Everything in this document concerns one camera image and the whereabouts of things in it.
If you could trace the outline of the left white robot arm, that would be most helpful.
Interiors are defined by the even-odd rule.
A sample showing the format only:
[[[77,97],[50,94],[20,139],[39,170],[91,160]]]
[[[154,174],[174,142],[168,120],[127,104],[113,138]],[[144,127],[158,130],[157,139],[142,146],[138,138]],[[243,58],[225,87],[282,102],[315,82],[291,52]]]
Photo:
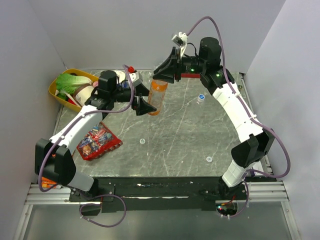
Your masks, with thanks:
[[[98,85],[92,89],[84,106],[60,132],[46,140],[41,138],[35,145],[34,171],[38,175],[38,187],[43,193],[42,178],[56,185],[81,191],[88,201],[99,195],[99,181],[77,170],[72,154],[85,135],[107,115],[133,109],[138,116],[154,112],[155,107],[144,100],[149,90],[143,85],[138,71],[129,72],[124,67],[124,79],[113,70],[106,70],[98,78]],[[115,103],[127,103],[124,108],[114,111]]]

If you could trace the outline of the blue and white bottle cap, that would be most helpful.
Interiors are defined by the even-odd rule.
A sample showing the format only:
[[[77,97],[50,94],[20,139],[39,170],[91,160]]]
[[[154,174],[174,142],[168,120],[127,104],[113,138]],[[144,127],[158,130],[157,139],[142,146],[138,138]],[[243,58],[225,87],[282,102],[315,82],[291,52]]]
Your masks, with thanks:
[[[205,96],[203,94],[199,94],[197,100],[205,100]]]

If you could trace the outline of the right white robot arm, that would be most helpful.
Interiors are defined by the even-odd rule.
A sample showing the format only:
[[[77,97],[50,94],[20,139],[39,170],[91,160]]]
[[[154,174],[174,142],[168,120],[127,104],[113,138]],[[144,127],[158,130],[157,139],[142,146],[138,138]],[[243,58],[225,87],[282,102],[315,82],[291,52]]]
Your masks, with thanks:
[[[222,48],[213,37],[204,37],[200,41],[199,52],[194,56],[184,56],[187,40],[174,36],[169,57],[158,66],[152,78],[173,84],[181,78],[198,74],[202,85],[219,102],[231,120],[239,145],[231,150],[232,161],[222,175],[218,193],[223,199],[236,194],[236,186],[242,181],[247,170],[260,161],[274,141],[274,136],[263,127],[255,124],[256,117],[246,103],[232,75],[221,65]]]

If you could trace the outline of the orange juice bottle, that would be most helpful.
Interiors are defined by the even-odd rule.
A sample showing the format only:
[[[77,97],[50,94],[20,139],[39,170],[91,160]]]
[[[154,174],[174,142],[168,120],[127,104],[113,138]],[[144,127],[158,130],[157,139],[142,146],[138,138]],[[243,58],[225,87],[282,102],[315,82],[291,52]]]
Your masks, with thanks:
[[[156,110],[149,112],[149,115],[156,116],[160,113],[167,88],[167,82],[156,79],[152,80],[149,89],[148,103],[156,108]]]

